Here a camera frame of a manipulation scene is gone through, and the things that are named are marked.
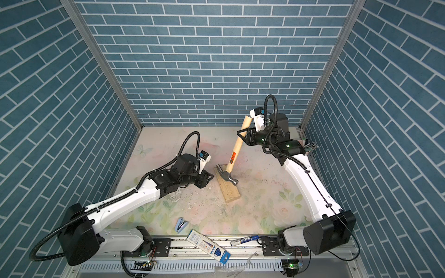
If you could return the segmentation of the wooden claw hammer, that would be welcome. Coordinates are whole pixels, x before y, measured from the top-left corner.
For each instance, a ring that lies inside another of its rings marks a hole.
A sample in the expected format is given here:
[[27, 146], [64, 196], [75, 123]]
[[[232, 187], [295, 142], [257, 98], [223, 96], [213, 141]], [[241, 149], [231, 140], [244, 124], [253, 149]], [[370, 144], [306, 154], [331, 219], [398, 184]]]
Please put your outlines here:
[[242, 138], [240, 136], [238, 136], [237, 140], [236, 140], [236, 143], [235, 143], [235, 146], [234, 146], [234, 149], [232, 151], [232, 155], [230, 157], [230, 160], [229, 160], [229, 163], [227, 164], [226, 169], [223, 170], [219, 164], [216, 166], [216, 168], [217, 168], [217, 170], [218, 170], [218, 172], [220, 174], [220, 177], [223, 180], [225, 180], [225, 181], [231, 182], [235, 186], [238, 185], [238, 180], [232, 178], [231, 173], [232, 173], [232, 170], [234, 168], [236, 159], [237, 159], [237, 157], [239, 155], [239, 152], [240, 152], [240, 150], [242, 148], [242, 145], [243, 145], [243, 140], [242, 140]]

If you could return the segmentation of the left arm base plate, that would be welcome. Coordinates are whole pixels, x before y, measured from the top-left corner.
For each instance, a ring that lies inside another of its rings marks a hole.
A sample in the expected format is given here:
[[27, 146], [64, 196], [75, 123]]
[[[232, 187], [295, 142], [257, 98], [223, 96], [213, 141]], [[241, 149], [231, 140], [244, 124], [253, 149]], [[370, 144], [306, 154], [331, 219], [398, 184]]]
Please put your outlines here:
[[146, 240], [135, 251], [123, 251], [125, 258], [168, 257], [172, 240], [170, 238], [154, 238]]

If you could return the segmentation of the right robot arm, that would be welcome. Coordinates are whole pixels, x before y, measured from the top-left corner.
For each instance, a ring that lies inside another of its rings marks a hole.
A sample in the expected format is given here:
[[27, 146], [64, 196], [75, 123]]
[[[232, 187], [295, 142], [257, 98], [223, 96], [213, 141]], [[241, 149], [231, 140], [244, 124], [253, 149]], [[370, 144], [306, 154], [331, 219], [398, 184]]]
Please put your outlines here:
[[306, 247], [311, 254], [331, 253], [333, 249], [354, 239], [356, 218], [345, 211], [314, 173], [307, 152], [301, 143], [291, 139], [289, 120], [278, 111], [274, 95], [268, 95], [262, 107], [250, 112], [254, 127], [244, 127], [238, 137], [248, 146], [259, 145], [265, 154], [276, 158], [290, 174], [308, 205], [312, 224], [292, 226], [278, 233], [282, 252]]

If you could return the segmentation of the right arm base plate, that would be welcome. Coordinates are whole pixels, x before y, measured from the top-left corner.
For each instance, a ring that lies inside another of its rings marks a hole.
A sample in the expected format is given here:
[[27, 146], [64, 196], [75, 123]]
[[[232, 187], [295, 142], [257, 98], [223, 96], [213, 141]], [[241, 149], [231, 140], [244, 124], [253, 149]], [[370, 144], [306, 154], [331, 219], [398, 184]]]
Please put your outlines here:
[[281, 237], [260, 236], [257, 243], [261, 246], [266, 257], [277, 256], [309, 256], [309, 249], [305, 246], [288, 246]]

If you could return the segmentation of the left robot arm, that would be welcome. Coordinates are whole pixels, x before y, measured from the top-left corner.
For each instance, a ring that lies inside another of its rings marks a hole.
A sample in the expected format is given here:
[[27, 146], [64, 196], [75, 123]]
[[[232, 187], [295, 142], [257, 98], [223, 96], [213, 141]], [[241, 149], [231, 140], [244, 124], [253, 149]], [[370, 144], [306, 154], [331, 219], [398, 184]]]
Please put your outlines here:
[[142, 176], [133, 188], [88, 206], [70, 206], [58, 228], [48, 233], [30, 251], [34, 262], [66, 258], [70, 266], [84, 263], [98, 253], [120, 252], [139, 257], [154, 255], [153, 238], [142, 226], [111, 232], [107, 227], [133, 210], [157, 201], [180, 188], [204, 188], [213, 179], [205, 170], [211, 156], [196, 150], [185, 154], [183, 142], [178, 154], [165, 165]]

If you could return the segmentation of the wooden plank with nails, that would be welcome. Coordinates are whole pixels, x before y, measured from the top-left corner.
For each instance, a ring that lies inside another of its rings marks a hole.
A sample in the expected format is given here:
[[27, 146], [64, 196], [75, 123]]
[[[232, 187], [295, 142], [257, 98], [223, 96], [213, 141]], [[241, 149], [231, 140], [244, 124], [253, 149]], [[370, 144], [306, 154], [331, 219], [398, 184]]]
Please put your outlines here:
[[230, 203], [240, 199], [241, 194], [239, 193], [237, 187], [233, 185], [232, 182], [224, 180], [218, 172], [217, 168], [214, 168], [214, 170], [225, 202]]

